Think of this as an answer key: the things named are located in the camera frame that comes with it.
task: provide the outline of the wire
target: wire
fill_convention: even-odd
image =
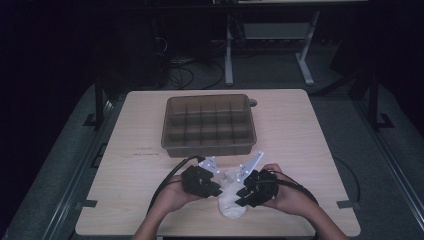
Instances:
[[[271,170],[271,171],[269,171],[270,173],[279,173],[279,174],[281,174],[281,175],[283,175],[283,176],[285,176],[286,178],[288,178],[288,179],[290,179],[290,180],[292,180],[294,183],[296,183],[297,185],[300,185],[298,182],[296,182],[293,178],[291,178],[291,177],[289,177],[289,176],[287,176],[286,174],[284,174],[284,173],[282,173],[282,172],[279,172],[279,171],[273,171],[273,170]]]
[[[183,85],[184,79],[182,78],[181,70],[187,71],[191,75],[190,81],[185,85]],[[178,68],[178,71],[180,73],[181,78],[178,78],[178,77],[176,77],[176,76],[174,76],[173,74],[170,73],[169,74],[169,81],[171,82],[172,86],[174,86],[177,90],[184,90],[184,88],[186,88],[188,85],[190,85],[193,82],[194,73],[187,68]]]
[[[172,183],[177,183],[177,182],[182,182],[183,180],[176,180],[176,181],[172,181],[172,182],[168,182],[166,185],[168,186],[168,185],[170,185],[170,184],[172,184]]]
[[[158,195],[162,191],[162,189],[164,189],[168,185],[169,180],[172,178],[172,176],[174,176],[175,173],[181,167],[183,167],[188,161],[190,161],[194,158],[196,158],[198,162],[205,160],[205,158],[201,157],[201,156],[191,156],[191,157],[188,157],[188,158],[182,160],[174,169],[172,169],[172,171],[165,177],[165,179],[163,179],[163,181],[160,183],[159,187],[156,189],[155,193],[153,194],[152,200],[150,201],[149,208],[147,209],[147,213],[149,213],[150,209],[152,208],[153,204],[156,201],[156,198],[158,197]]]
[[[214,82],[214,83],[212,83],[211,85],[208,85],[208,86],[206,86],[206,87],[203,87],[203,88],[201,88],[200,90],[206,90],[206,89],[209,89],[209,88],[211,88],[211,87],[213,87],[213,86],[215,86],[215,85],[217,85],[218,83],[220,83],[221,81],[222,81],[222,79],[224,78],[224,74],[225,74],[225,70],[224,70],[224,68],[219,64],[219,63],[217,63],[217,62],[215,62],[215,61],[212,61],[212,60],[210,60],[210,62],[211,63],[213,63],[213,64],[215,64],[215,65],[217,65],[220,69],[221,69],[221,77],[218,79],[218,81],[216,81],[216,82]]]
[[[342,161],[340,158],[332,156],[334,160],[337,160],[339,163],[341,163],[342,165],[344,165],[347,170],[352,174],[353,179],[355,180],[355,184],[356,184],[356,200],[355,202],[359,203],[359,201],[361,200],[361,187],[359,185],[359,181],[358,178],[356,177],[355,172],[352,170],[352,168],[349,167],[349,165],[347,165],[344,161]]]

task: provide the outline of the wooden table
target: wooden table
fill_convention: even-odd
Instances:
[[[339,209],[348,200],[312,105],[303,90],[210,90],[131,92],[76,225],[80,235],[132,235],[146,215],[151,197],[163,178],[182,159],[170,158],[161,147],[166,101],[172,96],[242,93],[258,102],[252,108],[257,143],[249,155],[217,157],[221,172],[237,168],[259,151],[267,163],[278,163],[284,173],[309,189],[321,207],[348,236],[360,233],[352,208]],[[189,162],[182,170],[195,161]],[[159,236],[312,236],[303,218],[258,206],[239,219],[228,219],[218,199],[189,203],[169,214]]]

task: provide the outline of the forearm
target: forearm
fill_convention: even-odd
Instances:
[[[348,237],[340,230],[327,213],[319,206],[305,216],[322,240],[345,240]]]
[[[132,240],[154,240],[159,229],[159,225],[165,218],[166,214],[150,211],[144,221],[141,223]]]

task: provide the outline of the human hand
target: human hand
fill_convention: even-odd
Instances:
[[[292,179],[282,174],[278,164],[267,164],[263,169],[274,173],[278,179],[295,183]],[[318,205],[309,199],[304,193],[284,185],[279,185],[278,194],[275,198],[263,204],[266,207],[274,208],[291,215],[306,217],[313,208]]]
[[[152,207],[152,211],[161,211],[168,214],[181,209],[189,202],[201,199],[201,197],[186,193],[181,184],[181,176],[173,176],[168,185],[159,193]]]

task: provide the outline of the white plastic part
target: white plastic part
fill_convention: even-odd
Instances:
[[[213,173],[213,174],[218,174],[219,173],[219,169],[216,167],[216,160],[215,160],[215,156],[213,157],[207,157],[204,161],[201,161],[199,163],[199,167]]]
[[[237,178],[237,182],[244,181],[244,179],[246,179],[252,173],[253,169],[255,169],[256,165],[261,160],[263,155],[264,153],[261,151],[258,153],[258,155],[256,155],[249,161],[240,164],[240,176],[239,178]]]

